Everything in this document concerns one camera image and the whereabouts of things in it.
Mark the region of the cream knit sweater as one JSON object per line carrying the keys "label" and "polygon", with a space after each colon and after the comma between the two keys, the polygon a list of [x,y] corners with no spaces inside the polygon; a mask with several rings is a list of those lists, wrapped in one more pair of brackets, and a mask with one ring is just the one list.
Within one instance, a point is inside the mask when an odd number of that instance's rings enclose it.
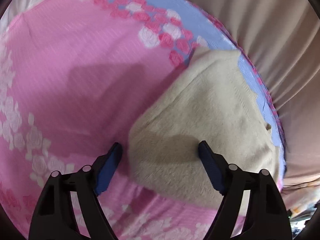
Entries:
{"label": "cream knit sweater", "polygon": [[238,50],[197,48],[189,67],[134,123],[129,132],[131,178],[161,196],[217,209],[213,188],[198,155],[206,141],[213,152],[249,172],[267,169],[283,177],[280,148],[241,73]]}

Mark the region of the beige curtain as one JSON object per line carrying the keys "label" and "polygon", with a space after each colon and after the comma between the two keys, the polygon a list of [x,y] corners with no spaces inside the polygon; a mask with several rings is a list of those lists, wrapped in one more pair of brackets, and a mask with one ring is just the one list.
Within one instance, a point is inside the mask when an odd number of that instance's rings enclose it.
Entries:
{"label": "beige curtain", "polygon": [[264,81],[285,134],[286,207],[319,200],[319,18],[308,0],[189,0],[228,30]]}

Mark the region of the pink floral bed sheet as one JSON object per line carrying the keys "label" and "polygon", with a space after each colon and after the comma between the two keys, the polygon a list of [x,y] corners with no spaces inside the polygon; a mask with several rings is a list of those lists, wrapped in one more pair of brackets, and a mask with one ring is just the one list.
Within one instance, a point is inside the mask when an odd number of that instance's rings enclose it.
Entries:
{"label": "pink floral bed sheet", "polygon": [[44,0],[1,31],[1,206],[23,236],[49,175],[126,145],[198,46],[237,48],[186,0]]}

